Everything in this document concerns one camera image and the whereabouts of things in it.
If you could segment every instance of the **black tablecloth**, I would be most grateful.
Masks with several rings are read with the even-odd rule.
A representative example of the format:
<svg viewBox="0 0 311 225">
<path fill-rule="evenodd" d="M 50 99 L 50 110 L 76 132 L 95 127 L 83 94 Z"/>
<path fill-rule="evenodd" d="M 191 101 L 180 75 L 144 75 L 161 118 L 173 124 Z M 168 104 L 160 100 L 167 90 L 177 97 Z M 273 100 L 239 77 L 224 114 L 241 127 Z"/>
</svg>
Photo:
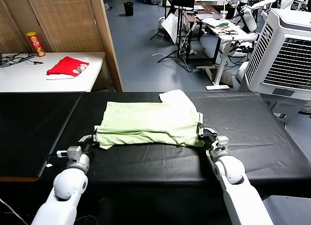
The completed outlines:
<svg viewBox="0 0 311 225">
<path fill-rule="evenodd" d="M 187 93 L 204 124 L 229 137 L 229 149 L 240 159 L 251 183 L 292 182 L 311 179 L 311 167 L 274 118 L 264 101 L 253 93 Z M 76 145 L 103 118 L 106 103 L 160 102 L 158 93 L 85 93 L 73 112 L 56 150 Z M 90 165 L 90 183 L 210 184 L 215 182 L 204 151 L 165 144 L 114 146 L 98 149 Z M 52 179 L 54 169 L 43 178 Z"/>
<path fill-rule="evenodd" d="M 0 93 L 0 177 L 39 178 L 81 93 Z"/>
</svg>

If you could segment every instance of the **power cord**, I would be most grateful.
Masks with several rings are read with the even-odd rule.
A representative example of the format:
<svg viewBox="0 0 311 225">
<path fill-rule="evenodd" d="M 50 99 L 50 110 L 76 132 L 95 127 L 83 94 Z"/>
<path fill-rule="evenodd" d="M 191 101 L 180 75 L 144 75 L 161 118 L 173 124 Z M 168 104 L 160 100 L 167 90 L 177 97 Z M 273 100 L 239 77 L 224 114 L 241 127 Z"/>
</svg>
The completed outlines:
<svg viewBox="0 0 311 225">
<path fill-rule="evenodd" d="M 21 219 L 23 221 L 23 223 L 25 225 L 28 225 L 23 219 L 22 217 L 20 217 L 13 209 L 12 207 L 10 207 L 5 201 L 3 201 L 1 198 L 0 198 L 0 202 L 2 202 L 5 206 L 7 206 L 19 219 Z"/>
<path fill-rule="evenodd" d="M 96 225 L 98 225 L 98 220 L 97 220 L 97 218 L 96 218 L 95 216 L 93 216 L 93 215 L 85 215 L 85 216 L 82 216 L 82 217 L 76 219 L 74 222 L 79 221 L 79 220 L 84 219 L 84 218 L 88 219 L 89 217 L 95 219 Z"/>
</svg>

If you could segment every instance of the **trash can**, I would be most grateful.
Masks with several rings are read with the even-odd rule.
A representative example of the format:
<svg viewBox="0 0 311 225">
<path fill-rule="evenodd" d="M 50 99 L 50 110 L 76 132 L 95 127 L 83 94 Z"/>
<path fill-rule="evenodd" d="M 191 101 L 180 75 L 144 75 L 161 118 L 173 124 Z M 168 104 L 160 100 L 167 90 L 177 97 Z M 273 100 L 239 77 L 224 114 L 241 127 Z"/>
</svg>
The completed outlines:
<svg viewBox="0 0 311 225">
<path fill-rule="evenodd" d="M 134 9 L 133 9 L 133 3 L 132 2 L 125 2 L 124 3 L 124 9 L 125 9 L 125 15 L 126 16 L 133 16 Z"/>
</svg>

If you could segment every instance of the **cable on floor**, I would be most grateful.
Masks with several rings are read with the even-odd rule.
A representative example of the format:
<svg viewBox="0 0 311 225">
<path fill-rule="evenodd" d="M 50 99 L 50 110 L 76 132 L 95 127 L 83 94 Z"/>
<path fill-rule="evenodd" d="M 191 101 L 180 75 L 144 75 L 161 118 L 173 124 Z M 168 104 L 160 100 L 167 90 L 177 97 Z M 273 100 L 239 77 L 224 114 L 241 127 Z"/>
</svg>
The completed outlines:
<svg viewBox="0 0 311 225">
<path fill-rule="evenodd" d="M 13 209 L 12 207 L 10 207 L 6 202 L 4 202 L 1 198 L 0 198 L 0 202 L 2 202 L 5 206 L 7 206 L 15 215 L 16 217 L 18 217 L 19 219 L 21 219 L 23 221 L 24 224 L 28 225 L 23 219 L 22 217 L 20 217 Z"/>
<path fill-rule="evenodd" d="M 88 217 L 95 219 L 96 225 L 98 225 L 98 220 L 97 220 L 97 218 L 96 218 L 95 216 L 93 216 L 93 215 L 85 215 L 85 216 L 82 216 L 82 217 L 76 219 L 74 222 L 79 221 L 79 220 L 84 219 L 84 218 L 88 218 Z"/>
<path fill-rule="evenodd" d="M 156 56 L 156 55 L 163 55 L 163 56 L 166 56 L 166 55 L 164 55 L 164 54 L 163 54 L 163 53 L 161 53 L 161 52 L 158 52 L 158 53 L 152 54 L 152 56 Z"/>
</svg>

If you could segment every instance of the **white desk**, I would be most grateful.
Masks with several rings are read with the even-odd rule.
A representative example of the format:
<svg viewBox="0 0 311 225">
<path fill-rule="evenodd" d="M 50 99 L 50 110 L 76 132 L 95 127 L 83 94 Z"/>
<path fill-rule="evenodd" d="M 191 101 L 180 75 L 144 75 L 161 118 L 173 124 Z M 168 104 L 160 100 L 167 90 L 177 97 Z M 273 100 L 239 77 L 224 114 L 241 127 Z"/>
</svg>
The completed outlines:
<svg viewBox="0 0 311 225">
<path fill-rule="evenodd" d="M 89 62 L 89 66 L 72 79 L 46 80 L 47 70 L 65 56 L 84 58 L 86 62 Z M 104 58 L 104 52 L 49 52 L 43 57 L 30 59 L 43 62 L 43 64 L 33 65 L 29 61 L 24 61 L 3 67 L 0 68 L 0 92 L 91 92 L 102 68 L 105 81 L 107 81 L 109 73 Z"/>
<path fill-rule="evenodd" d="M 222 41 L 222 44 L 225 45 L 224 50 L 223 50 L 223 56 L 217 69 L 215 81 L 212 80 L 212 73 L 210 71 L 210 68 L 215 68 L 215 67 L 205 67 L 206 73 L 208 77 L 210 78 L 211 82 L 213 83 L 213 86 L 206 86 L 207 90 L 229 89 L 227 85 L 219 85 L 219 83 L 220 83 L 220 79 L 222 77 L 223 71 L 225 69 L 225 64 L 228 58 L 228 53 L 230 51 L 231 42 L 233 40 L 248 40 L 249 39 L 249 35 L 245 31 L 238 28 L 236 25 L 234 25 L 229 20 L 226 20 L 226 22 L 228 22 L 228 25 L 229 25 L 228 28 L 235 30 L 238 34 L 222 35 L 220 32 L 223 29 L 215 29 L 207 25 L 209 29 L 211 29 L 211 31 L 214 32 L 217 35 L 217 37 Z"/>
</svg>

